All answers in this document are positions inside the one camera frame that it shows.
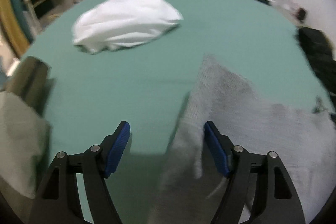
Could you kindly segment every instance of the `yellow curtain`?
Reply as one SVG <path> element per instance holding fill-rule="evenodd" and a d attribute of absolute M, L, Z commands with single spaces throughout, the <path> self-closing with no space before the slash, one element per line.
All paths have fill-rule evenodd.
<path fill-rule="evenodd" d="M 9 41 L 19 57 L 29 48 L 29 42 L 14 15 L 11 0 L 0 0 L 0 19 Z"/>

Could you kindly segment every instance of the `mattress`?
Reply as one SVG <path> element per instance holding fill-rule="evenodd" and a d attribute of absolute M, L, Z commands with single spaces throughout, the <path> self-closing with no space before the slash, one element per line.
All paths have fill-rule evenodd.
<path fill-rule="evenodd" d="M 72 45 L 71 27 L 105 0 L 83 0 L 39 35 L 25 54 L 51 66 L 54 81 L 44 117 L 50 122 L 49 160 L 59 151 L 84 152 L 131 125 L 117 172 L 106 180 L 125 224 L 145 223 L 165 153 L 204 54 L 251 81 L 263 98 L 312 110 L 316 96 L 332 109 L 295 38 L 296 27 L 255 0 L 166 0 L 184 20 L 139 47 L 91 55 Z M 78 175 L 83 214 L 92 221 Z"/>

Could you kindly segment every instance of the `green bed sheet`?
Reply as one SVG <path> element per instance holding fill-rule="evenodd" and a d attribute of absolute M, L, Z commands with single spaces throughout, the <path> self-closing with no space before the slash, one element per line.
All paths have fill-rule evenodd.
<path fill-rule="evenodd" d="M 332 108 L 295 39 L 296 27 L 255 0 L 166 0 L 184 17 L 178 28 L 132 49 L 90 55 L 72 45 L 71 27 L 105 0 L 83 0 L 38 36 L 26 56 L 51 66 L 50 161 L 84 152 L 120 121 L 131 139 L 107 186 L 125 224 L 145 223 L 164 154 L 193 88 L 204 54 L 249 79 L 275 103 L 310 111 L 315 97 Z M 79 178 L 83 213 L 91 220 Z"/>

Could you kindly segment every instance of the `blue rubber pad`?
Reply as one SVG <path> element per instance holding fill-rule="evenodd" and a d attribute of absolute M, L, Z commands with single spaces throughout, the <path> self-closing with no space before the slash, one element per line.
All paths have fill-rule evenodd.
<path fill-rule="evenodd" d="M 117 139 L 115 140 L 110 152 L 108 153 L 107 160 L 106 160 L 106 167 L 104 173 L 107 177 L 110 174 L 114 173 L 118 167 L 119 161 L 121 156 L 125 150 L 127 145 L 129 136 L 130 136 L 130 126 L 129 123 L 125 123 L 124 127 L 118 134 Z"/>
<path fill-rule="evenodd" d="M 204 125 L 204 140 L 215 160 L 217 171 L 223 174 L 224 177 L 228 177 L 230 175 L 230 169 L 227 155 L 208 123 Z"/>

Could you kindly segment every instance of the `metal screw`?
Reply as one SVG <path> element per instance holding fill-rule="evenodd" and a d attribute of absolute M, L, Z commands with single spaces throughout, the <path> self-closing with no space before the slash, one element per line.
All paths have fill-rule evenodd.
<path fill-rule="evenodd" d="M 274 158 L 274 159 L 278 156 L 278 154 L 275 153 L 274 151 L 270 151 L 268 154 L 271 158 Z"/>
<path fill-rule="evenodd" d="M 57 158 L 61 159 L 65 156 L 65 153 L 64 152 L 58 152 L 57 153 Z"/>
<path fill-rule="evenodd" d="M 100 149 L 100 146 L 99 145 L 92 145 L 91 146 L 91 148 L 90 148 L 90 150 L 92 151 L 92 152 L 97 152 L 98 150 Z"/>
<path fill-rule="evenodd" d="M 244 151 L 244 148 L 241 147 L 240 145 L 236 145 L 235 147 L 233 147 L 234 151 L 240 153 Z"/>

